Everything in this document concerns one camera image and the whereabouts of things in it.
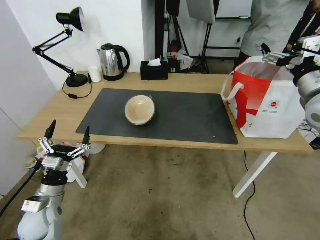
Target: desk lamp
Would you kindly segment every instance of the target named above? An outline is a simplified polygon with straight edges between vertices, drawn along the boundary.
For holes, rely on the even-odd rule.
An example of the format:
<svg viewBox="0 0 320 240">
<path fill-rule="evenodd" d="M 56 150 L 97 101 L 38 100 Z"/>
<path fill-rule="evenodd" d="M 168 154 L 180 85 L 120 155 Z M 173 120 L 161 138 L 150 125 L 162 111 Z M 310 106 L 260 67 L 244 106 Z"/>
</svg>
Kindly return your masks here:
<svg viewBox="0 0 320 240">
<path fill-rule="evenodd" d="M 58 63 L 57 61 L 53 60 L 52 58 L 48 57 L 44 54 L 45 51 L 49 50 L 50 48 L 58 45 L 59 43 L 63 42 L 64 40 L 70 38 L 72 36 L 72 29 L 69 27 L 70 25 L 74 26 L 76 29 L 83 32 L 83 26 L 84 26 L 84 16 L 81 7 L 76 7 L 73 9 L 70 13 L 57 13 L 56 19 L 59 23 L 61 23 L 64 26 L 64 30 L 57 34 L 56 36 L 50 38 L 49 40 L 45 41 L 44 43 L 41 43 L 40 45 L 33 47 L 32 50 L 35 54 L 39 55 L 40 57 L 43 57 L 44 59 L 48 60 L 49 62 L 53 63 L 57 67 L 61 68 L 65 72 L 69 74 L 66 84 L 69 87 L 79 87 L 87 83 L 88 78 L 84 74 L 76 74 L 73 71 L 73 68 L 65 66 L 61 63 Z M 55 43 L 49 44 L 53 39 L 66 34 L 67 36 Z"/>
</svg>

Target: bowl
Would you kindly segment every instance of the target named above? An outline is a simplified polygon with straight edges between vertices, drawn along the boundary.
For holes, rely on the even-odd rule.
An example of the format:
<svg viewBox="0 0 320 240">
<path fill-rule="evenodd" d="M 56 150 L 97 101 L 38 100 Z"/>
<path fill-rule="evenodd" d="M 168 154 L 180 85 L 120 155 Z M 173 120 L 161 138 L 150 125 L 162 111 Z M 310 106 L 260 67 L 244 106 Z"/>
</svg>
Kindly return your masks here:
<svg viewBox="0 0 320 240">
<path fill-rule="evenodd" d="M 145 95 L 130 98 L 124 109 L 127 120 L 134 125 L 143 125 L 149 122 L 154 115 L 154 111 L 155 107 L 152 99 Z"/>
</svg>

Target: table leg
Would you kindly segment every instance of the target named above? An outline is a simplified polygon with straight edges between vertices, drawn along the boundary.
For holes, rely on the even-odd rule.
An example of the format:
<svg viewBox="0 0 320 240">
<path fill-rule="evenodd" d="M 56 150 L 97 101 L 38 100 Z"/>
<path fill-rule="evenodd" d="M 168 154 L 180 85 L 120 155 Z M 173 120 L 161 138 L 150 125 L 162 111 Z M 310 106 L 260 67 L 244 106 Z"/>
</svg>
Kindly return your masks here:
<svg viewBox="0 0 320 240">
<path fill-rule="evenodd" d="M 69 170 L 69 172 L 73 172 L 77 183 L 80 185 L 81 188 L 85 188 L 87 185 L 87 180 L 84 178 L 84 176 L 80 172 L 77 165 L 73 162 L 73 160 L 71 161 L 71 163 L 72 163 L 72 166 L 71 166 L 71 169 Z"/>
<path fill-rule="evenodd" d="M 249 167 L 246 174 L 242 177 L 237 186 L 233 189 L 233 195 L 235 198 L 247 189 L 252 181 L 259 175 L 259 173 L 265 168 L 265 166 L 273 159 L 278 152 L 262 152 L 255 162 Z"/>
</svg>

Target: desk mat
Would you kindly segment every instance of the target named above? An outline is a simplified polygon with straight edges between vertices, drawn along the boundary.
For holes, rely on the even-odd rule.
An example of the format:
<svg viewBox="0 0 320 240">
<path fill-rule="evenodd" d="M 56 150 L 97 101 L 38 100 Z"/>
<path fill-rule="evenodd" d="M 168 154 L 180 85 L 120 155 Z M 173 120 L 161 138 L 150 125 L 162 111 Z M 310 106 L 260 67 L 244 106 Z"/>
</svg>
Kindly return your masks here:
<svg viewBox="0 0 320 240">
<path fill-rule="evenodd" d="M 136 126 L 124 115 L 126 102 L 135 95 L 151 96 L 155 114 Z M 219 94 L 144 91 L 104 88 L 83 118 L 77 133 L 238 144 Z"/>
</svg>

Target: lamp arm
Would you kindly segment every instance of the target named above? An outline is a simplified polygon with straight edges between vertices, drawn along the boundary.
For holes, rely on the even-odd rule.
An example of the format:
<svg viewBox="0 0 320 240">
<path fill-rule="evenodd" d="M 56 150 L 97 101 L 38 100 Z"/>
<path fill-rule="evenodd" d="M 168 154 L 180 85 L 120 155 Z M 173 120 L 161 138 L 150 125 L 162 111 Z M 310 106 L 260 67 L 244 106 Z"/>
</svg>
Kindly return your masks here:
<svg viewBox="0 0 320 240">
<path fill-rule="evenodd" d="M 61 39 L 60 41 L 56 42 L 56 43 L 53 43 L 53 44 L 50 44 L 47 48 L 45 49 L 42 49 L 42 47 L 45 47 L 47 46 L 47 43 L 52 41 L 53 39 L 61 36 L 62 34 L 67 34 L 67 37 Z M 68 74 L 71 74 L 71 75 L 74 75 L 74 72 L 73 72 L 73 69 L 72 68 L 68 68 L 67 66 L 61 64 L 61 63 L 58 63 L 57 61 L 53 60 L 52 58 L 50 58 L 49 56 L 45 55 L 44 52 L 47 51 L 48 49 L 56 46 L 57 44 L 63 42 L 64 40 L 70 38 L 72 36 L 72 29 L 70 28 L 66 28 L 65 30 L 63 30 L 61 33 L 55 35 L 54 37 L 50 38 L 49 40 L 41 43 L 40 45 L 38 46 L 35 46 L 32 48 L 32 51 L 39 55 L 40 57 L 46 59 L 47 61 L 51 62 L 52 64 L 56 65 L 57 67 L 61 68 L 63 71 L 67 72 Z"/>
</svg>

